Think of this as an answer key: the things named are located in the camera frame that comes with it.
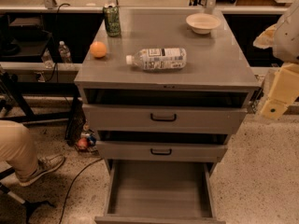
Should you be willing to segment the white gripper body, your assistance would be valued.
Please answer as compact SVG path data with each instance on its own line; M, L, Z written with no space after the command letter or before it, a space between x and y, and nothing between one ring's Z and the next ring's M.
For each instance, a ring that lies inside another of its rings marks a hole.
M284 63L275 73L268 93L268 101L273 106L292 105L299 97L299 65Z

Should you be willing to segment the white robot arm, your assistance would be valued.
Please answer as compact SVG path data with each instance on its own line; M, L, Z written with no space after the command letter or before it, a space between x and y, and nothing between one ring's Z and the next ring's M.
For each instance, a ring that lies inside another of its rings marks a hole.
M276 72L269 72L264 84L265 100L258 108L260 116L279 119L299 97L299 0L294 1L278 21L253 41L259 49L273 50L283 61Z

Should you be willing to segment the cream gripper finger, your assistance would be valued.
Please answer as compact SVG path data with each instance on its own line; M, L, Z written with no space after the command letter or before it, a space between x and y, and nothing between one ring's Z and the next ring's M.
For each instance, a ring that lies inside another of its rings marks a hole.
M278 100L266 99L260 109L260 114L267 119L279 119L288 106Z

